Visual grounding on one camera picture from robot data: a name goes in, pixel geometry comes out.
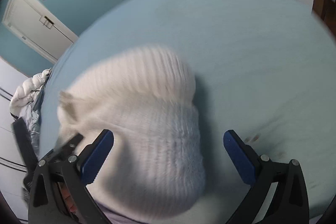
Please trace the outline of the blue and cream knit sweater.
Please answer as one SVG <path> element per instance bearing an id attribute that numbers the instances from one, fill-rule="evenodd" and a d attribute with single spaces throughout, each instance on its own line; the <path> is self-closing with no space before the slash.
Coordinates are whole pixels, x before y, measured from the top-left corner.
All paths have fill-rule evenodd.
<path id="1" fill-rule="evenodd" d="M 102 130 L 114 145 L 88 186 L 106 209 L 140 222 L 189 210 L 205 188 L 195 76 L 174 52 L 129 50 L 87 69 L 60 92 L 57 145 L 80 153 Z"/>

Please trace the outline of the white puffer jacket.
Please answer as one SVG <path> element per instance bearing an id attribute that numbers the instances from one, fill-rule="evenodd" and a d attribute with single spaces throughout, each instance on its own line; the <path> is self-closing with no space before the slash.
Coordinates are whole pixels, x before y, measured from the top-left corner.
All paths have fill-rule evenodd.
<path id="1" fill-rule="evenodd" d="M 24 82 L 17 87 L 9 104 L 11 115 L 19 117 L 24 108 L 37 100 L 39 93 L 42 91 L 42 87 L 44 87 L 48 81 L 51 73 L 51 68 L 45 69 L 41 73 L 37 73 L 33 75 L 33 77 L 24 80 Z"/>

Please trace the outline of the teal bed sheet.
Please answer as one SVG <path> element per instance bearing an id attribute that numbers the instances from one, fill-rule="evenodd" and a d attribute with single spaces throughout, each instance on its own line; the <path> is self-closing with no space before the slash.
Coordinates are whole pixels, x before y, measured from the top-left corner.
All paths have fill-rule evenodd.
<path id="1" fill-rule="evenodd" d="M 310 216 L 335 196 L 335 40 L 296 0 L 127 0 L 92 23 L 52 69 L 40 154 L 55 145 L 59 92 L 133 47 L 175 51 L 197 77 L 204 196 L 171 223 L 224 223 L 248 192 L 223 147 L 230 129 L 273 161 L 299 161 Z"/>

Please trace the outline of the light blue crumpled garment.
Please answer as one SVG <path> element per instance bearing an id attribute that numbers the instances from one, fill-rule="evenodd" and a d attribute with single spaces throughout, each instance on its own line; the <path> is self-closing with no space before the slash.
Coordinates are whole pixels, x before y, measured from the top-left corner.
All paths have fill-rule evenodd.
<path id="1" fill-rule="evenodd" d="M 30 102 L 26 106 L 22 107 L 19 114 L 19 118 L 22 118 L 26 124 L 31 145 L 33 147 L 35 155 L 37 156 L 39 156 L 40 133 L 42 123 L 41 108 L 44 95 L 45 85 L 42 85 L 42 87 L 35 94 L 33 102 Z"/>

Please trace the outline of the brown wooden chair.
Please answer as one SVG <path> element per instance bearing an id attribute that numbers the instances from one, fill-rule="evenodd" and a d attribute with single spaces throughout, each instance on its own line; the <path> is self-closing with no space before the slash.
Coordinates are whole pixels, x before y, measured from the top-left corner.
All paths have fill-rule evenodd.
<path id="1" fill-rule="evenodd" d="M 335 38 L 335 1 L 313 0 L 312 11 L 322 20 Z"/>

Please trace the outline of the white room door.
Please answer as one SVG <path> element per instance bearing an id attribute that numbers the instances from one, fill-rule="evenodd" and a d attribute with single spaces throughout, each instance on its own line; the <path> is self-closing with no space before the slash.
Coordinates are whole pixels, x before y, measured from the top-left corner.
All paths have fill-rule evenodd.
<path id="1" fill-rule="evenodd" d="M 39 0 L 8 0 L 2 23 L 17 38 L 53 64 L 78 39 Z"/>

